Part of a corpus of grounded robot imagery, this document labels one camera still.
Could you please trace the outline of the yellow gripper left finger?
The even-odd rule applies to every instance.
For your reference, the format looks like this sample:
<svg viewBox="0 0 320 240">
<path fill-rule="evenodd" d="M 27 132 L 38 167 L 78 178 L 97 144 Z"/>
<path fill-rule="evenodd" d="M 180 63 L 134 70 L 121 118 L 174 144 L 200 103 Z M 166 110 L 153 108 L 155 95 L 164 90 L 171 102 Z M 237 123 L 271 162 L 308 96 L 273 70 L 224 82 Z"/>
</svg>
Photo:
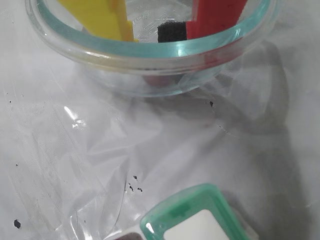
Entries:
<svg viewBox="0 0 320 240">
<path fill-rule="evenodd" d="M 100 38 L 137 42 L 124 0 L 59 0 L 86 30 Z"/>
</svg>

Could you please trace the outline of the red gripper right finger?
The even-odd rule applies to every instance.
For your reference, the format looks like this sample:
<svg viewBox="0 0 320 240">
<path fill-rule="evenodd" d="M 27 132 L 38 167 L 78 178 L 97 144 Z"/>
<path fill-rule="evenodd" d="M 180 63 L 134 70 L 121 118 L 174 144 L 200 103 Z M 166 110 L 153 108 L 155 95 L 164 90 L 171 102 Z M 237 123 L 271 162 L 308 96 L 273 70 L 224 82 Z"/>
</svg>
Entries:
<svg viewBox="0 0 320 240">
<path fill-rule="evenodd" d="M 159 43 L 198 39 L 235 26 L 246 0 L 194 0 L 191 20 L 167 21 L 157 28 Z"/>
</svg>

